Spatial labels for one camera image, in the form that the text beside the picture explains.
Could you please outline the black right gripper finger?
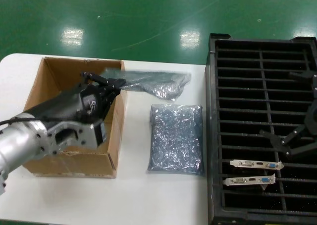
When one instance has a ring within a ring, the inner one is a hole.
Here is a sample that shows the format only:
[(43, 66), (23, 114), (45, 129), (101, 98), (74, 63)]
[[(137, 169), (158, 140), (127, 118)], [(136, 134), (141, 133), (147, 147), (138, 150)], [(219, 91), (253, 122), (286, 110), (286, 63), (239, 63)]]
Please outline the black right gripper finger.
[(289, 73), (289, 78), (302, 83), (310, 84), (312, 87), (314, 97), (317, 96), (317, 72), (316, 71), (304, 71), (302, 73)]
[[(282, 151), (288, 159), (310, 156), (317, 152), (317, 128), (314, 126), (300, 125), (284, 138), (267, 131), (260, 130), (260, 135), (270, 140), (273, 148)], [(291, 148), (302, 137), (310, 136), (314, 142)]]

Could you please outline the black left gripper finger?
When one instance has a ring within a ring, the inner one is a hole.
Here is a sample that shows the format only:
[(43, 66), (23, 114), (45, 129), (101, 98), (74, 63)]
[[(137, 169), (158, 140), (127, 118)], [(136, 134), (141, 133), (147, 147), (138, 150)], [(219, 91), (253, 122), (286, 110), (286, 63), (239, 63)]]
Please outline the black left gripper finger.
[(108, 80), (106, 78), (101, 77), (100, 75), (84, 71), (81, 73), (81, 77), (83, 79), (84, 84), (95, 82), (102, 86), (108, 86)]
[(103, 103), (105, 106), (110, 107), (121, 92), (121, 87), (126, 83), (125, 79), (122, 78), (108, 78), (106, 79), (106, 85), (103, 88)]

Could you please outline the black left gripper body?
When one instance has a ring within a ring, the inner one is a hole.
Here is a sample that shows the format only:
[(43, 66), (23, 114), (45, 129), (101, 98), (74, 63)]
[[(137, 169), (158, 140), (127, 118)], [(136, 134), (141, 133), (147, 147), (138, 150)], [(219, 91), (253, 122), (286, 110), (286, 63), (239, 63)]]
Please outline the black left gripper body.
[(105, 119), (116, 96), (117, 88), (113, 85), (84, 84), (24, 112), (41, 119), (45, 127), (63, 121), (93, 123)]

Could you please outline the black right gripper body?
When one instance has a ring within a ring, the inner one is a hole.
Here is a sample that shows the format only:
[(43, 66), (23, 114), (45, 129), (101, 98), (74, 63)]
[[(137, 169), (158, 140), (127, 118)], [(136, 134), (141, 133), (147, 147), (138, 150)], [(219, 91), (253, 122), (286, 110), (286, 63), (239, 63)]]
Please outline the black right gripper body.
[(311, 105), (306, 113), (304, 125), (311, 136), (317, 135), (317, 106)]

